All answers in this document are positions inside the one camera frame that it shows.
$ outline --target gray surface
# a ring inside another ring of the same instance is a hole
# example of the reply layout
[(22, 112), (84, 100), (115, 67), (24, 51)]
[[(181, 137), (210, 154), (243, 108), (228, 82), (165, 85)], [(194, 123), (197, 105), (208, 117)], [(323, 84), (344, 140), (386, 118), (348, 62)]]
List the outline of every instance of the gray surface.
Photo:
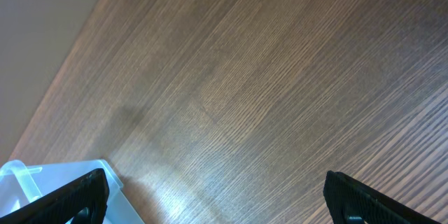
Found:
[(0, 0), (0, 162), (7, 161), (97, 0)]

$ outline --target clear plastic bin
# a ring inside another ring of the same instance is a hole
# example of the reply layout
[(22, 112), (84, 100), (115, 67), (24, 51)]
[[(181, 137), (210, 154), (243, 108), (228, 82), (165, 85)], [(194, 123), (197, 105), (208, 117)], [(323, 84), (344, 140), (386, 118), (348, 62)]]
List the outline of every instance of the clear plastic bin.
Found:
[(123, 183), (105, 160), (25, 166), (19, 160), (0, 169), (0, 217), (51, 193), (93, 169), (102, 168), (109, 186), (104, 223), (144, 223), (121, 192)]

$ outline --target white plastic bin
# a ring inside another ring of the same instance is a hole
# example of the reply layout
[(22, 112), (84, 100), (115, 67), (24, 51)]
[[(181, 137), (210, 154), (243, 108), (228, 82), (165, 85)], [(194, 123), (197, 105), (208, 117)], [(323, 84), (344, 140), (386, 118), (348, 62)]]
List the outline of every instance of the white plastic bin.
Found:
[(104, 169), (109, 186), (104, 223), (143, 223), (121, 192), (123, 183), (105, 160), (25, 166), (19, 160), (0, 169), (0, 217), (72, 182), (96, 168)]

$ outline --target wooden surface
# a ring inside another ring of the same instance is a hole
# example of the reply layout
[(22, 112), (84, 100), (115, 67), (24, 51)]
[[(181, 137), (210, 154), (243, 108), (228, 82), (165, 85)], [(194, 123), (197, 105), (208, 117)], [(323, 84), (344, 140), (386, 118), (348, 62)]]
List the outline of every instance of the wooden surface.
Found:
[(99, 0), (10, 158), (147, 223), (328, 223), (328, 170), (448, 223), (448, 0)]

